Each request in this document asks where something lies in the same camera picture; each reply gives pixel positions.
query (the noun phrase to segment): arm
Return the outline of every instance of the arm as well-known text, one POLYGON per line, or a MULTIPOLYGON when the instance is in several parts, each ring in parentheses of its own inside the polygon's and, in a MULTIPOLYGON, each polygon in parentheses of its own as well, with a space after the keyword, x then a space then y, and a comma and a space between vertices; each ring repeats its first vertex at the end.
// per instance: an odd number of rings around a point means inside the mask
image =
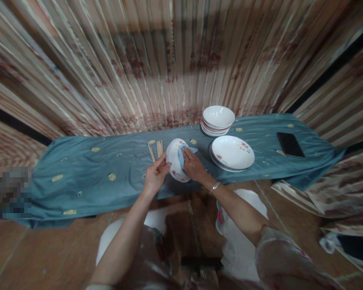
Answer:
MULTIPOLYGON (((184 148, 183 156, 184 170, 187 175, 205 188, 209 190, 213 188, 217 181, 206 172, 199 158, 188 148, 184 148)), ((222 184, 213 191, 213 196, 220 202, 241 232, 257 246, 261 239, 261 230, 264 226, 270 225, 269 221, 247 201, 222 184)))
POLYGON ((165 154, 147 168, 144 189, 98 263, 90 285, 114 286, 130 269, 138 249, 149 205, 171 167, 171 163, 166 164, 163 161, 165 154))

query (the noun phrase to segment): dish towel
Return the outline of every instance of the dish towel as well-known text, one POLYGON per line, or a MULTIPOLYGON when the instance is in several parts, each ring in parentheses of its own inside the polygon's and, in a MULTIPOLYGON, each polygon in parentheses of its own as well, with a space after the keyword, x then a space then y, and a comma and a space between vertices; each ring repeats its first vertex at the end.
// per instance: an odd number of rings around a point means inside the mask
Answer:
POLYGON ((181 167, 182 167, 182 169, 183 169, 183 171, 184 171, 184 157, 183 157, 183 152, 182 152, 182 148, 184 148, 184 147, 187 147, 189 150, 191 150, 191 152, 192 153, 196 153, 196 152, 198 152, 198 149, 197 148, 194 148, 194 147, 190 147, 190 146, 188 146, 187 144, 185 144, 185 143, 183 143, 181 146, 180 146, 180 148, 179 148, 179 161, 180 161, 180 165, 181 165, 181 167))

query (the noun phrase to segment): right hand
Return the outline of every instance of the right hand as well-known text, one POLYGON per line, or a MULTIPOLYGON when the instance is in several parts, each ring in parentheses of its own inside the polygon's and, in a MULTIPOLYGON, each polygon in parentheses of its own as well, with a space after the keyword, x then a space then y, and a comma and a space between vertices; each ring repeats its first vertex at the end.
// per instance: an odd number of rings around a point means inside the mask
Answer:
POLYGON ((181 151, 183 152, 184 170, 186 174, 192 180, 202 183, 202 180, 204 180, 204 177, 207 175, 203 164, 187 147, 184 147, 181 151))

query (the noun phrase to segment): hand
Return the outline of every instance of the hand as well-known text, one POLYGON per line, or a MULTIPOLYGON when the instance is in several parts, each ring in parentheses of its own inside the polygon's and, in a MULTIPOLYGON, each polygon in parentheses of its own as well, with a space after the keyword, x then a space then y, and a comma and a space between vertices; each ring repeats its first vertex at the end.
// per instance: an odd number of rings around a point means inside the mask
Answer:
POLYGON ((171 162, 165 162, 165 152, 154 164, 149 166, 145 172, 145 185, 143 192, 150 194, 152 197, 160 190, 164 183, 165 176, 169 173, 171 162))
POLYGON ((183 147, 184 170, 187 175, 194 181, 202 183, 205 176, 208 174, 204 169, 199 158, 191 152, 187 147, 183 147))

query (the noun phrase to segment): sleeve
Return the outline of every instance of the sleeve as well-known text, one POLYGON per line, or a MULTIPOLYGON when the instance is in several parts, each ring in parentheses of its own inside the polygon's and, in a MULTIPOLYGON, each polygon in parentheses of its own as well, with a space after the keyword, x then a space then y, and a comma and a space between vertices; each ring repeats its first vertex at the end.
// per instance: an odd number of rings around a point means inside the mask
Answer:
POLYGON ((256 248, 256 266, 269 289, 343 289, 284 233, 265 227, 256 248))

